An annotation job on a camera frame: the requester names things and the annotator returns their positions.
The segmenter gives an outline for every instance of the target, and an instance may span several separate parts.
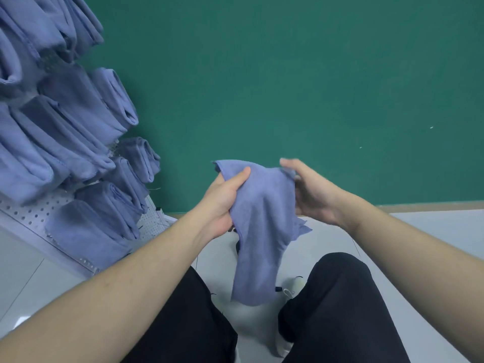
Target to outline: person's left hand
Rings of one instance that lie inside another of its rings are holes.
[[[197,205],[207,220],[207,225],[204,227],[204,236],[207,241],[220,237],[232,226],[232,218],[228,211],[234,204],[237,190],[249,178],[249,175],[250,167],[245,167],[242,172],[228,181],[225,181],[219,174]]]

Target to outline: hand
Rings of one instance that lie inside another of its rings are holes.
[[[220,237],[232,226],[229,210],[234,204],[237,190],[249,178],[250,167],[245,167],[237,176],[225,181],[219,174],[203,196],[197,208],[204,214],[206,225],[203,233],[207,242]]]
[[[350,195],[334,183],[309,168],[299,159],[281,158],[282,167],[295,170],[296,213],[331,225],[344,227],[345,217],[341,211],[341,199]]]

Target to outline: forearm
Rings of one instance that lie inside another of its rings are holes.
[[[134,254],[45,306],[0,341],[0,361],[120,361],[209,241],[201,233],[202,217],[193,210]]]
[[[484,262],[345,193],[353,239],[405,298],[471,361],[484,359]]]

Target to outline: pegboard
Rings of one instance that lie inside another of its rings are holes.
[[[75,274],[90,277],[98,270],[88,260],[72,257],[60,249],[55,240],[49,237],[45,231],[45,222],[49,216],[73,199],[72,193],[56,189],[30,205],[18,206],[0,194],[0,213],[2,215],[0,216],[0,226],[40,250],[47,258],[60,262]],[[137,241],[130,242],[133,245],[133,251],[170,226],[170,223],[156,211],[149,196],[147,204],[148,212],[143,214],[138,222],[141,237]]]

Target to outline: leg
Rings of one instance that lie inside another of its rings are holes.
[[[233,363],[237,333],[190,267],[123,362]]]
[[[410,362],[370,270],[354,256],[322,257],[278,318],[294,342],[284,362]]]

